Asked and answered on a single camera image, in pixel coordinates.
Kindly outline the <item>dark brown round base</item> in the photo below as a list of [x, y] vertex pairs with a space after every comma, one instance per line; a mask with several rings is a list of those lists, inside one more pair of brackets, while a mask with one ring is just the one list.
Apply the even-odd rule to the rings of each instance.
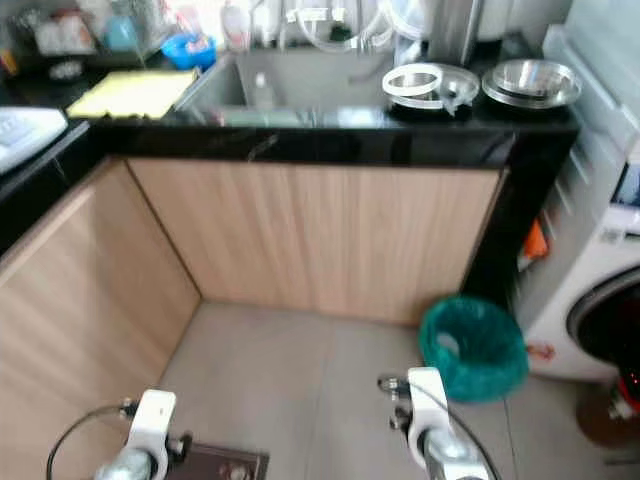
[[581, 434], [599, 447], [640, 443], [640, 397], [618, 388], [591, 390], [577, 402], [575, 420]]

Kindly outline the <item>stainless steel knife block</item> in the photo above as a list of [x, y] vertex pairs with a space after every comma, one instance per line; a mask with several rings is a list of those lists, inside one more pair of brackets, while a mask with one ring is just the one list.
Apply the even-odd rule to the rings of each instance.
[[425, 59], [465, 67], [485, 4], [486, 0], [431, 0]]

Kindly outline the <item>white soap bottle red cap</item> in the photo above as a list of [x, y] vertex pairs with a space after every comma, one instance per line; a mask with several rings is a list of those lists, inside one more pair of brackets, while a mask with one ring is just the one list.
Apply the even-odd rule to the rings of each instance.
[[252, 45], [252, 8], [248, 0], [225, 0], [220, 10], [221, 31], [225, 46], [244, 52]]

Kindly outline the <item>blue plastic bowl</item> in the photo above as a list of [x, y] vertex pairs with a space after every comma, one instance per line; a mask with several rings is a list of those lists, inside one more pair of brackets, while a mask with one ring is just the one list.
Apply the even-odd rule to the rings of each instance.
[[206, 70], [218, 60], [218, 41], [201, 33], [177, 33], [165, 40], [160, 50], [178, 70]]

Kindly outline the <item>teal plastic cup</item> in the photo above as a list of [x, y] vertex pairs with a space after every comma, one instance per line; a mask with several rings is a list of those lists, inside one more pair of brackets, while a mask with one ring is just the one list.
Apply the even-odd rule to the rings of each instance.
[[140, 35], [134, 20], [129, 15], [113, 15], [102, 29], [102, 44], [115, 52], [136, 51], [140, 46]]

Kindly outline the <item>clear bottle with white cap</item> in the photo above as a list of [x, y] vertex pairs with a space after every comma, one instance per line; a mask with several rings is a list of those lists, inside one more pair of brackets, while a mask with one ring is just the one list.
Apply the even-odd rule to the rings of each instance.
[[250, 104], [256, 109], [274, 109], [276, 106], [275, 90], [265, 72], [253, 74]]

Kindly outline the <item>wooden side cabinet panel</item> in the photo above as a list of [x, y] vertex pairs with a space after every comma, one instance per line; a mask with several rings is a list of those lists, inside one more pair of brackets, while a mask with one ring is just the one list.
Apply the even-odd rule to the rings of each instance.
[[[0, 480], [44, 480], [79, 416], [156, 387], [200, 301], [127, 163], [61, 198], [1, 261]], [[123, 421], [88, 421], [55, 479], [87, 479], [125, 435]]]

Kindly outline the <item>yellow cloth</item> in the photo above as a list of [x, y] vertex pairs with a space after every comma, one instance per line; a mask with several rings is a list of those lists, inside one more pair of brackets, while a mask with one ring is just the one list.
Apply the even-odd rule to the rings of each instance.
[[73, 118], [160, 118], [198, 78], [198, 70], [116, 70], [64, 110]]

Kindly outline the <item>bin with green bag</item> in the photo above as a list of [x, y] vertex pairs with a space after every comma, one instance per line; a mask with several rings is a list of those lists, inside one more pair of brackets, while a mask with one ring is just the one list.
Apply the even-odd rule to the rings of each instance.
[[461, 403], [500, 401], [530, 374], [524, 332], [504, 308], [452, 294], [426, 307], [419, 351], [442, 378], [445, 396]]

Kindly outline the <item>orange plastic item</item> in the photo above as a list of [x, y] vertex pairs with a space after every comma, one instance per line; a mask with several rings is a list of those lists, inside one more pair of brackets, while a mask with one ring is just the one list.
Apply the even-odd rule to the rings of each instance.
[[539, 220], [535, 220], [531, 224], [529, 233], [526, 234], [524, 244], [522, 244], [520, 256], [518, 256], [518, 265], [521, 268], [526, 268], [531, 262], [547, 256], [549, 250], [549, 242], [545, 237], [543, 227], [541, 227]]

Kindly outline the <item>wide rimmed steel bowl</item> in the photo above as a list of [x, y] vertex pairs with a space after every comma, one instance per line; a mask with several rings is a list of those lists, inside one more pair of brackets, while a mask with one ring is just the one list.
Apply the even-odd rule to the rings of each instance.
[[493, 72], [495, 67], [489, 70], [483, 77], [483, 91], [485, 95], [494, 101], [502, 102], [504, 105], [512, 106], [512, 108], [522, 108], [529, 110], [547, 110], [563, 108], [572, 104], [573, 101], [579, 99], [582, 92], [579, 76], [573, 72], [571, 82], [556, 92], [549, 93], [545, 96], [526, 96], [518, 95], [518, 93], [508, 92], [499, 87], [494, 81]]

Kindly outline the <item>stainless steel sink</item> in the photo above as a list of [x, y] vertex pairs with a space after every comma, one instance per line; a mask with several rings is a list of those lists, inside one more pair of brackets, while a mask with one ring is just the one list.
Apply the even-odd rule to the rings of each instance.
[[[170, 114], [219, 127], [314, 127], [338, 111], [384, 109], [381, 78], [394, 65], [390, 52], [236, 52], [201, 73]], [[253, 74], [259, 72], [268, 74], [275, 90], [274, 109], [250, 104]]]

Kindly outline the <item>large steel bowl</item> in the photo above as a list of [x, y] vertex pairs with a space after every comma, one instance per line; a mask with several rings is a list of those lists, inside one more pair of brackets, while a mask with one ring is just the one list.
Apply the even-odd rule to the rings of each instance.
[[420, 61], [390, 69], [381, 90], [399, 108], [456, 116], [474, 101], [480, 79], [460, 67]]

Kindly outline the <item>dark robot foot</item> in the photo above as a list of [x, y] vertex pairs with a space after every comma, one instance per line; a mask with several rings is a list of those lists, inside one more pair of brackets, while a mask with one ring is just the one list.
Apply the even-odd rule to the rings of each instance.
[[196, 443], [180, 465], [168, 470], [165, 480], [262, 480], [270, 454]]

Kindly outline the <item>small steel bowl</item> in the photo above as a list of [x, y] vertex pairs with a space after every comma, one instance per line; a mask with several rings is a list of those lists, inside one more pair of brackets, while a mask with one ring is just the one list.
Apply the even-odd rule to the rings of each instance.
[[573, 72], [557, 61], [516, 59], [503, 61], [492, 73], [503, 90], [518, 95], [545, 96], [561, 90], [573, 78]]

